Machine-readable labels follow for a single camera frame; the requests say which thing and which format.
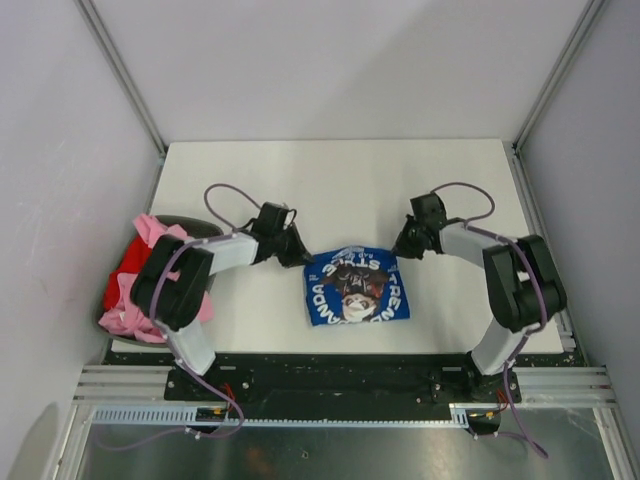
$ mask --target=folded t-shirt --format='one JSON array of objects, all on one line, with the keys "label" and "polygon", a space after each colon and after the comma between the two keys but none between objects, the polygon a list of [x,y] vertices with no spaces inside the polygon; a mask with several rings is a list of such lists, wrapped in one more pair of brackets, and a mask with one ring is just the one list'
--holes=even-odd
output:
[{"label": "folded t-shirt", "polygon": [[354,246],[314,257],[304,267],[314,326],[409,318],[398,260],[389,250]]}]

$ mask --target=wire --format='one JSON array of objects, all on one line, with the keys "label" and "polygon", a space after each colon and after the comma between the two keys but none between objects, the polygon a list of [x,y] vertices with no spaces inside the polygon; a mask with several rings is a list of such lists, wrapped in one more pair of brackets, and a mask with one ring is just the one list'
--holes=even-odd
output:
[{"label": "wire", "polygon": [[449,182],[449,183],[444,183],[444,184],[434,188],[433,190],[431,190],[431,193],[436,193],[438,190],[443,190],[443,189],[449,188],[449,187],[466,187],[466,188],[470,188],[472,190],[480,192],[481,194],[483,194],[486,197],[487,200],[489,200],[489,204],[490,204],[489,211],[487,213],[483,213],[482,215],[476,215],[475,217],[467,218],[463,222],[465,226],[469,222],[473,222],[475,220],[482,220],[483,218],[488,218],[491,215],[493,215],[493,212],[496,211],[496,201],[493,199],[491,194],[489,192],[487,192],[484,188],[478,187],[477,185],[473,185],[471,183],[467,183],[467,182]]},{"label": "wire", "polygon": [[211,213],[211,215],[213,215],[218,220],[220,220],[222,223],[224,223],[226,226],[231,228],[231,230],[234,231],[234,232],[237,231],[238,228],[236,228],[236,226],[233,223],[231,223],[229,220],[227,220],[222,215],[217,213],[211,207],[211,204],[209,203],[209,192],[211,192],[211,190],[213,190],[215,188],[228,188],[229,190],[233,190],[234,192],[239,193],[244,198],[249,200],[257,209],[260,209],[260,204],[258,202],[256,202],[247,192],[245,192],[244,190],[242,190],[242,189],[240,189],[240,188],[238,188],[236,186],[233,186],[233,185],[231,185],[229,183],[214,183],[213,185],[209,185],[204,191],[204,205],[207,207],[207,210],[209,210],[209,213]]},{"label": "wire", "polygon": [[148,443],[154,442],[159,438],[165,437],[167,435],[172,435],[174,433],[184,432],[185,427],[176,427],[169,428],[167,430],[162,430],[161,432],[156,433],[155,435],[151,435],[150,437],[144,438],[138,442],[130,443],[129,445],[123,445],[121,447],[113,447],[111,445],[105,445],[98,435],[93,436],[93,442],[100,447],[102,450],[106,450],[108,452],[126,452],[129,450],[135,450],[136,448],[142,447]]},{"label": "wire", "polygon": [[524,254],[524,252],[522,251],[522,249],[518,246],[518,244],[516,242],[514,242],[510,238],[507,238],[507,237],[505,237],[503,235],[499,235],[497,233],[493,233],[493,232],[490,232],[488,230],[484,230],[482,228],[475,227],[473,225],[469,225],[469,223],[472,222],[472,221],[482,220],[484,218],[488,218],[491,215],[493,215],[493,212],[495,212],[495,209],[496,209],[496,202],[493,199],[493,197],[491,196],[491,194],[489,194],[489,192],[487,192],[483,188],[478,187],[477,185],[472,185],[472,184],[466,183],[466,182],[445,183],[445,184],[440,185],[440,186],[434,188],[433,190],[431,190],[431,193],[435,193],[438,190],[441,190],[441,189],[444,189],[444,188],[447,188],[447,187],[451,187],[451,186],[461,186],[461,187],[471,188],[473,190],[476,190],[476,191],[482,193],[489,200],[489,203],[491,204],[491,208],[489,209],[489,211],[487,213],[484,213],[482,215],[477,215],[475,217],[470,217],[470,218],[468,218],[468,219],[463,221],[463,225],[464,225],[465,229],[469,230],[470,232],[474,232],[474,233],[477,233],[479,235],[483,235],[485,237],[492,238],[492,239],[494,239],[494,240],[496,240],[496,241],[498,241],[500,243],[505,243],[505,244],[509,245],[513,249],[513,251],[516,253],[516,255],[520,259],[520,262],[522,263],[525,271],[529,275],[529,279],[531,281],[531,286],[533,287],[533,291],[535,292],[536,299],[538,301],[538,307],[540,309],[540,325],[537,328],[532,328],[530,330],[527,330],[523,334],[522,339],[520,340],[520,342],[518,343],[516,348],[513,350],[511,355],[509,355],[509,357],[507,358],[507,361],[504,363],[504,367],[503,367],[503,370],[502,370],[502,381],[504,383],[504,393],[505,393],[507,402],[508,402],[509,406],[511,407],[511,412],[513,412],[513,417],[514,417],[516,423],[518,424],[518,427],[520,428],[520,431],[522,432],[522,434],[514,433],[514,432],[503,432],[503,433],[492,435],[492,436],[503,436],[503,437],[517,438],[517,439],[520,439],[520,440],[524,440],[527,443],[529,443],[529,445],[531,445],[531,448],[533,448],[533,450],[534,450],[534,452],[536,452],[536,454],[538,454],[540,457],[542,457],[542,458],[544,458],[546,460],[546,459],[549,458],[549,454],[547,453],[547,451],[544,448],[542,448],[540,446],[540,444],[538,444],[537,442],[535,442],[533,440],[533,438],[531,437],[531,435],[527,431],[527,429],[524,426],[524,423],[522,422],[522,419],[520,417],[520,413],[516,409],[515,403],[513,401],[513,397],[511,396],[511,389],[509,388],[510,387],[510,385],[509,385],[509,364],[511,364],[511,362],[513,362],[516,359],[516,357],[518,356],[518,354],[522,351],[524,346],[527,344],[527,341],[529,340],[529,337],[533,333],[538,333],[538,332],[541,332],[542,330],[544,330],[544,328],[547,326],[547,323],[549,321],[548,314],[547,314],[547,308],[546,308],[546,305],[544,303],[544,296],[542,295],[542,289],[540,288],[540,284],[538,283],[538,279],[536,278],[535,272],[533,271],[533,267],[529,263],[529,260],[527,259],[527,256]]}]

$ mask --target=white table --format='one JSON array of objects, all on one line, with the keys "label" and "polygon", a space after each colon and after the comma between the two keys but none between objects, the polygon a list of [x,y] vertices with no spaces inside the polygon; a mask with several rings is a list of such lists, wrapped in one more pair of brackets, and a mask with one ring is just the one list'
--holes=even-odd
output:
[{"label": "white table", "polygon": [[[528,233],[499,140],[174,143],[151,213],[217,223],[202,194],[209,184],[226,182],[259,203],[296,208],[311,253],[346,245],[391,248],[410,213],[409,199],[453,180],[480,185],[494,196],[495,214],[478,225],[511,236]],[[471,190],[439,193],[449,216],[488,208]],[[234,192],[214,191],[210,198],[238,225],[257,214]],[[423,261],[400,259],[400,272],[411,307],[408,321],[312,327],[302,269],[285,270],[271,259],[216,277],[215,318],[204,328],[225,352],[437,354],[466,352],[480,341],[492,317],[481,269],[431,253]],[[112,348],[147,351],[121,342]],[[555,322],[524,351],[562,352]]]}]

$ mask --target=white wall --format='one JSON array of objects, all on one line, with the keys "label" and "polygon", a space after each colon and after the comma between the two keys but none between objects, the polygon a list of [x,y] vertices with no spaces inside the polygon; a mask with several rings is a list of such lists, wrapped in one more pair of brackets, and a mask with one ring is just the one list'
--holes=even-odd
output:
[{"label": "white wall", "polygon": [[0,478],[22,480],[100,348],[90,311],[156,159],[71,0],[0,11]]},{"label": "white wall", "polygon": [[611,2],[524,150],[576,328],[640,449],[640,2]]},{"label": "white wall", "polygon": [[165,141],[512,140],[586,0],[97,0]]}]

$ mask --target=purple cable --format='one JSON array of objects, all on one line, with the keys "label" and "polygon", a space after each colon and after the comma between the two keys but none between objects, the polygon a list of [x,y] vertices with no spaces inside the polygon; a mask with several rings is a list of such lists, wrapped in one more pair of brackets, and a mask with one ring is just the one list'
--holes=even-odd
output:
[{"label": "purple cable", "polygon": [[155,435],[151,435],[150,437],[144,438],[140,441],[130,443],[129,445],[123,445],[122,447],[112,447],[111,445],[105,445],[102,443],[102,440],[97,435],[94,435],[93,442],[100,447],[102,450],[106,450],[108,452],[126,452],[128,450],[134,450],[138,447],[142,447],[147,443],[151,443],[159,438],[162,438],[166,435],[172,435],[174,433],[184,432],[184,427],[176,427],[170,428],[168,430],[163,430],[161,432],[156,433]]},{"label": "purple cable", "polygon": [[487,200],[489,200],[489,204],[491,205],[491,207],[489,208],[489,211],[487,213],[483,213],[482,215],[476,215],[475,217],[469,217],[464,221],[464,224],[467,225],[469,222],[473,222],[475,220],[482,220],[483,218],[488,218],[491,215],[493,215],[493,212],[496,211],[496,201],[493,199],[493,197],[489,194],[489,192],[487,192],[484,188],[482,187],[478,187],[477,185],[473,185],[471,183],[467,183],[467,182],[449,182],[449,183],[445,183],[440,185],[439,187],[434,188],[433,190],[431,190],[431,193],[436,193],[438,190],[442,190],[448,187],[467,187],[467,188],[471,188],[472,190],[475,190],[477,192],[480,192],[481,194],[483,194]]},{"label": "purple cable", "polygon": [[522,265],[524,266],[524,269],[526,270],[527,274],[529,275],[529,279],[531,280],[531,286],[533,287],[533,291],[536,294],[536,299],[538,300],[538,307],[540,308],[540,326],[525,332],[524,336],[520,340],[520,343],[518,343],[518,345],[516,346],[514,351],[511,353],[511,355],[509,355],[509,358],[505,362],[504,368],[502,370],[502,380],[503,380],[503,383],[504,383],[504,391],[505,391],[506,396],[507,396],[507,401],[509,402],[509,406],[511,407],[511,411],[513,412],[513,417],[514,417],[516,423],[518,424],[518,427],[520,427],[520,430],[522,431],[522,434],[513,433],[513,432],[504,432],[504,433],[499,433],[498,435],[499,436],[509,437],[509,438],[517,438],[517,439],[521,439],[521,440],[526,440],[529,443],[529,445],[531,445],[531,448],[533,448],[533,450],[540,457],[542,457],[545,460],[547,460],[549,458],[549,454],[547,453],[547,451],[544,448],[542,448],[537,442],[535,442],[533,440],[533,438],[531,438],[531,435],[529,434],[529,432],[525,428],[524,423],[522,422],[522,419],[520,418],[520,413],[516,409],[515,403],[513,402],[513,397],[511,396],[511,389],[509,388],[510,387],[510,385],[509,385],[509,364],[512,361],[514,361],[516,359],[516,357],[518,356],[518,354],[522,351],[522,349],[524,348],[524,346],[527,343],[527,340],[529,339],[529,336],[531,334],[533,334],[533,333],[538,333],[538,332],[541,332],[542,330],[544,330],[544,328],[546,327],[546,325],[547,325],[547,323],[549,321],[547,308],[546,308],[546,305],[544,304],[544,296],[542,295],[542,289],[540,288],[540,284],[538,283],[538,279],[535,276],[535,273],[533,271],[533,267],[531,267],[531,264],[529,263],[529,260],[527,260],[527,256],[524,254],[524,252],[522,251],[522,249],[518,246],[518,244],[516,242],[514,242],[510,238],[507,238],[507,237],[505,237],[503,235],[498,235],[497,233],[493,233],[493,232],[490,232],[488,230],[484,230],[482,228],[478,228],[478,227],[474,227],[473,225],[469,225],[469,222],[472,222],[474,220],[481,220],[483,218],[487,218],[487,217],[491,216],[493,214],[493,212],[495,211],[496,202],[493,199],[493,197],[489,194],[489,192],[487,192],[483,188],[480,188],[480,187],[478,187],[476,185],[472,185],[470,183],[450,182],[450,183],[445,183],[444,185],[440,185],[439,187],[434,188],[433,190],[431,190],[431,193],[434,193],[434,192],[436,192],[438,190],[441,190],[441,189],[449,187],[449,186],[464,186],[464,187],[472,188],[473,190],[476,190],[476,191],[482,193],[489,200],[489,203],[491,204],[491,209],[489,210],[489,212],[485,213],[483,215],[478,215],[478,216],[475,216],[475,217],[468,218],[467,220],[464,221],[464,227],[467,230],[471,231],[471,232],[475,232],[475,233],[478,233],[480,235],[484,235],[486,237],[492,238],[492,239],[494,239],[494,240],[496,240],[498,242],[508,244],[513,249],[513,251],[516,252],[516,255],[518,255],[518,258],[522,262]]},{"label": "purple cable", "polygon": [[258,202],[256,202],[247,192],[245,192],[244,190],[235,187],[233,185],[230,185],[228,183],[214,183],[213,185],[209,185],[207,187],[207,189],[204,191],[204,204],[207,207],[207,210],[209,210],[209,213],[211,213],[211,215],[213,215],[214,217],[216,217],[218,220],[220,220],[222,223],[224,223],[225,225],[227,225],[229,228],[231,228],[232,231],[236,231],[238,229],[238,227],[236,227],[233,223],[231,223],[229,220],[227,220],[226,218],[224,218],[222,215],[220,215],[219,213],[217,213],[212,207],[211,204],[209,203],[209,192],[211,192],[211,190],[213,190],[214,188],[228,188],[229,190],[233,190],[234,192],[239,193],[240,195],[242,195],[244,198],[246,198],[247,200],[249,200],[251,203],[253,203],[253,205],[260,209],[260,204]]}]

